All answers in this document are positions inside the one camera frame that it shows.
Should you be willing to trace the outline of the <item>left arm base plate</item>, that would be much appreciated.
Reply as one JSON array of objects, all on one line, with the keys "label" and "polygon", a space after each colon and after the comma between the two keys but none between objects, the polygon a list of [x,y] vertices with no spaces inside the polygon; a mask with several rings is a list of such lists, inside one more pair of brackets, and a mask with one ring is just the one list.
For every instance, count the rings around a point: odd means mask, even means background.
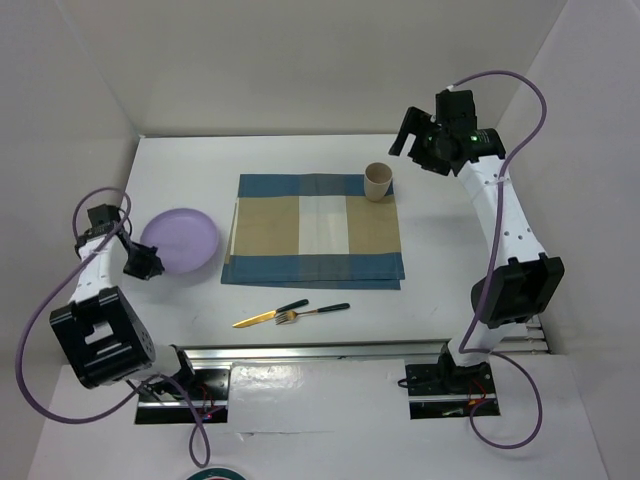
[{"label": "left arm base plate", "polygon": [[[231,367],[217,365],[195,370],[184,387],[204,424],[225,424],[228,421],[228,398]],[[138,397],[134,423],[136,425],[193,424],[187,401],[173,386],[147,387]]]}]

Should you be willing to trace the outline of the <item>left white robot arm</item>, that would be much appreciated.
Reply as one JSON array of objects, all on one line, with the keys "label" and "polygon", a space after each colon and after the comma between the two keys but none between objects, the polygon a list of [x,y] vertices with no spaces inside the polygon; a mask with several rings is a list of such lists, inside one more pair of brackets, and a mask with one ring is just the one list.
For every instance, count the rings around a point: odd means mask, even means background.
[{"label": "left white robot arm", "polygon": [[123,214],[107,204],[88,210],[90,228],[75,245],[87,265],[69,303],[51,312],[49,324],[84,387],[162,374],[166,392],[187,398],[196,390],[198,376],[185,351],[156,345],[118,286],[124,275],[149,280],[164,272],[155,247],[132,241],[117,227]]}]

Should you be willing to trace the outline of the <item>lilac plastic plate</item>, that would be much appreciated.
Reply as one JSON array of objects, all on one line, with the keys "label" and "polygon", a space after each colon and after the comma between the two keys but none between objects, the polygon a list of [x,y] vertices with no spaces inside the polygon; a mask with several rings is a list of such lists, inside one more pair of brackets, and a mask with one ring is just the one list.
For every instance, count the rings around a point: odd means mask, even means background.
[{"label": "lilac plastic plate", "polygon": [[214,221],[200,210],[175,208],[152,218],[140,242],[156,247],[167,274],[186,274],[204,266],[216,253],[220,234]]}]

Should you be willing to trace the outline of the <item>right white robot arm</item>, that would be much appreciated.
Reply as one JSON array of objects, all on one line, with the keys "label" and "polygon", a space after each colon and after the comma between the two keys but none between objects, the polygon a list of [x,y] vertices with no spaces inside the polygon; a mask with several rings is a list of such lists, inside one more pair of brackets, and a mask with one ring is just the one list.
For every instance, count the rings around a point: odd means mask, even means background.
[{"label": "right white robot arm", "polygon": [[440,387],[459,392],[483,377],[489,353],[517,325],[546,309],[565,268],[533,233],[511,182],[502,140],[496,130],[479,128],[471,91],[438,93],[435,114],[408,108],[390,155],[400,155],[408,140],[414,163],[461,182],[489,247],[487,273],[471,290],[472,323],[443,347],[437,362]]}]

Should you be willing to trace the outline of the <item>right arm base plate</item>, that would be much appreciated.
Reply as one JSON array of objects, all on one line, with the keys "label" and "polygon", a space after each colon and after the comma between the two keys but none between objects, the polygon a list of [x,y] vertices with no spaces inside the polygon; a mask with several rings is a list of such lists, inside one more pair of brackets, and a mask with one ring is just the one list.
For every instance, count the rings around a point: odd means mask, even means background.
[{"label": "right arm base plate", "polygon": [[446,379],[436,364],[408,364],[397,385],[408,394],[412,420],[499,416],[492,371],[487,363],[470,375]]}]

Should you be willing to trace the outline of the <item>beige plastic cup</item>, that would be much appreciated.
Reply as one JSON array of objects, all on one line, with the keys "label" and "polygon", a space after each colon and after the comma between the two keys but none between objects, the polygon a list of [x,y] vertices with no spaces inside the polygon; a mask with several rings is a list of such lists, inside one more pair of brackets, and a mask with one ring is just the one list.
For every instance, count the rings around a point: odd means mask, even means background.
[{"label": "beige plastic cup", "polygon": [[378,202],[387,194],[391,185],[393,173],[385,163],[369,164],[364,173],[364,193],[371,202]]}]

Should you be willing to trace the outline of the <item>blue and beige cloth placemat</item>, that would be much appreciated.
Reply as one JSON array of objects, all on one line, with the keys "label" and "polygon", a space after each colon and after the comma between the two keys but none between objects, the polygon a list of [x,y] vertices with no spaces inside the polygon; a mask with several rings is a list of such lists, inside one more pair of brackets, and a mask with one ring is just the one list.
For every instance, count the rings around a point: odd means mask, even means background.
[{"label": "blue and beige cloth placemat", "polygon": [[221,281],[302,289],[398,290],[405,278],[394,191],[361,174],[243,174]]}]

